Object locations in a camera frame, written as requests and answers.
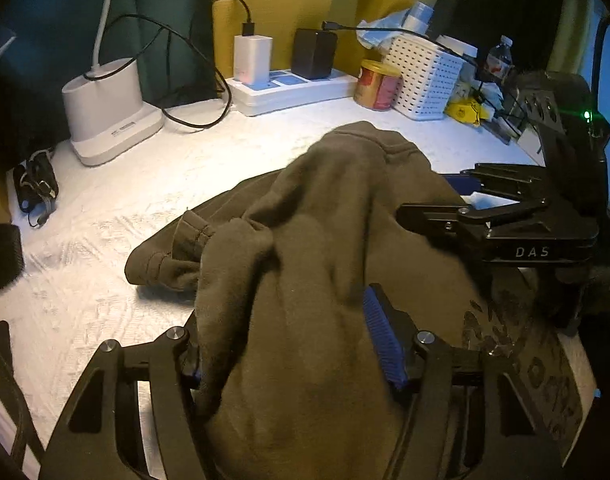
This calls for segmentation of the dark brown t-shirt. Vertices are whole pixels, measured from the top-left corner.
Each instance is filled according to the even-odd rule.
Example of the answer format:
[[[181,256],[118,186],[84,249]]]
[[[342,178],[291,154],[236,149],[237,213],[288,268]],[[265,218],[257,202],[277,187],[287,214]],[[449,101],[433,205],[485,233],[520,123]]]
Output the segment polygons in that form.
[[[194,400],[223,477],[382,476],[403,413],[363,316],[370,283],[448,344],[523,356],[520,273],[485,292],[458,257],[396,222],[403,203],[456,200],[415,144],[355,122],[133,250],[127,281],[194,292]]]

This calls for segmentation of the patterned storage bag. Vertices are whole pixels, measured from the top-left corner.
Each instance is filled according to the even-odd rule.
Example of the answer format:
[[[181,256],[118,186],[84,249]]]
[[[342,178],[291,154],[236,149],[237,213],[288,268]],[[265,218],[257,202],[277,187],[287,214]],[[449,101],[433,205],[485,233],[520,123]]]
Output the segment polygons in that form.
[[[597,388],[580,338],[536,318],[536,285],[521,270],[491,269],[480,294],[465,312],[462,346],[509,359],[566,462]]]

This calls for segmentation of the yellow duck snack bag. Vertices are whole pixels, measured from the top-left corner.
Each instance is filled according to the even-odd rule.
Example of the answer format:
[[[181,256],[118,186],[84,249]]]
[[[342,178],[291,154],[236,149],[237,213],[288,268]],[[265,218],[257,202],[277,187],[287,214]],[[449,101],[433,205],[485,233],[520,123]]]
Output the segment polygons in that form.
[[[482,122],[488,122],[494,117],[494,109],[480,104],[476,99],[468,98],[449,102],[445,107],[445,114],[462,124],[478,127]]]

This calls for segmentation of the clear jar with white lid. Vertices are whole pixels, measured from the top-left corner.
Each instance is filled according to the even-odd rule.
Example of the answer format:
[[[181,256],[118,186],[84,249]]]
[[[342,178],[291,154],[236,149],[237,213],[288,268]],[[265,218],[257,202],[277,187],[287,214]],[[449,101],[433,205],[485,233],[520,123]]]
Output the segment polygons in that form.
[[[477,49],[476,47],[471,46],[471,44],[467,44],[466,42],[446,35],[439,35],[437,37],[437,42],[461,58],[461,70],[455,83],[453,93],[451,93],[450,100],[458,101],[465,99],[469,96],[470,90],[475,82]]]

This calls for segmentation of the plastic water bottle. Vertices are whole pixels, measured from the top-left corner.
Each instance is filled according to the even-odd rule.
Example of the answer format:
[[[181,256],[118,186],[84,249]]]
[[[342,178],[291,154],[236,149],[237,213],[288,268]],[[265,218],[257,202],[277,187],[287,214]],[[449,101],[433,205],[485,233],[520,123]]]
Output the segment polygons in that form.
[[[501,36],[499,44],[488,52],[485,70],[495,81],[503,82],[511,70],[513,65],[511,47],[512,40],[507,36]]]

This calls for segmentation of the white perforated plastic basket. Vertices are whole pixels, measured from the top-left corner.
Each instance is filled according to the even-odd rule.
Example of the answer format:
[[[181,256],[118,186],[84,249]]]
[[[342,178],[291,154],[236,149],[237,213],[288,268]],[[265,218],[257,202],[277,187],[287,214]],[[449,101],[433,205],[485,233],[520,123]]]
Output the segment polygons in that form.
[[[412,120],[436,120],[453,93],[462,61],[439,44],[407,34],[394,38],[384,63],[401,71],[393,109]]]

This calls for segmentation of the white desk lamp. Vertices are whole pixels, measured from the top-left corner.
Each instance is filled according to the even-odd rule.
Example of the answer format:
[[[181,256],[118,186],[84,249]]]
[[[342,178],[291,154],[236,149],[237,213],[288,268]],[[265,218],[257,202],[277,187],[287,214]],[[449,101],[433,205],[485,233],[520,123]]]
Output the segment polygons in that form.
[[[100,62],[111,0],[102,3],[92,67],[61,90],[71,145],[81,163],[100,166],[157,133],[163,114],[142,99],[137,58]]]

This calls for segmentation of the red tin can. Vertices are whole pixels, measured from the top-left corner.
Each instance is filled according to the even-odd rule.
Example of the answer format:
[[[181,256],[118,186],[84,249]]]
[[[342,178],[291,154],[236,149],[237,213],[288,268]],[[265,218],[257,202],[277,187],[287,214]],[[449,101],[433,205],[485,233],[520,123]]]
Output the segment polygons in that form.
[[[400,80],[398,68],[365,58],[360,64],[354,101],[369,110],[389,110]]]

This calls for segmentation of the white power strip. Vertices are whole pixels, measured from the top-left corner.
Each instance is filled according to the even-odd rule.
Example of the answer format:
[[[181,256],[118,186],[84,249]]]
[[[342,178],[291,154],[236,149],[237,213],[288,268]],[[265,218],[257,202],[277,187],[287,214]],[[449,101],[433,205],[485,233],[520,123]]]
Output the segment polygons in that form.
[[[348,98],[354,94],[356,82],[356,77],[335,68],[329,77],[314,80],[291,70],[273,70],[265,84],[250,86],[233,78],[227,80],[235,109],[247,117]]]

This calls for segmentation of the blue white bottle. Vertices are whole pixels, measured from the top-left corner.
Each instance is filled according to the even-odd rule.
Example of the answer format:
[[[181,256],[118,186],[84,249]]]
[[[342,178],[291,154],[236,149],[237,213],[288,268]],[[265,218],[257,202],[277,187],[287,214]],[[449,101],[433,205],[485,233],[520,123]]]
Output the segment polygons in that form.
[[[433,12],[434,9],[431,6],[428,6],[422,1],[416,1],[405,13],[403,29],[411,30],[416,34],[425,36],[427,34],[427,29],[429,28]]]

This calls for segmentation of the white usb charger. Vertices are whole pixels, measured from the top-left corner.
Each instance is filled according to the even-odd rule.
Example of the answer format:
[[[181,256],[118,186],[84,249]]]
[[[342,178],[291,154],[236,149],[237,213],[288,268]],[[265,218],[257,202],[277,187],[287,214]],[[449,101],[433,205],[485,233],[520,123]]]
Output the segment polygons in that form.
[[[235,36],[233,78],[248,86],[269,81],[273,38],[261,35]]]

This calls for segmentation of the black power adapter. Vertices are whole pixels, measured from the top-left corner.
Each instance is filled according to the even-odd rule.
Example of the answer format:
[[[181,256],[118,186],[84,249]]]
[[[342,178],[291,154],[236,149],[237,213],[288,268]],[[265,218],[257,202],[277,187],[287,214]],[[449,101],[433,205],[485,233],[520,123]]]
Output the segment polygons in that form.
[[[291,72],[309,80],[330,76],[337,50],[337,35],[326,30],[298,28],[295,31]]]

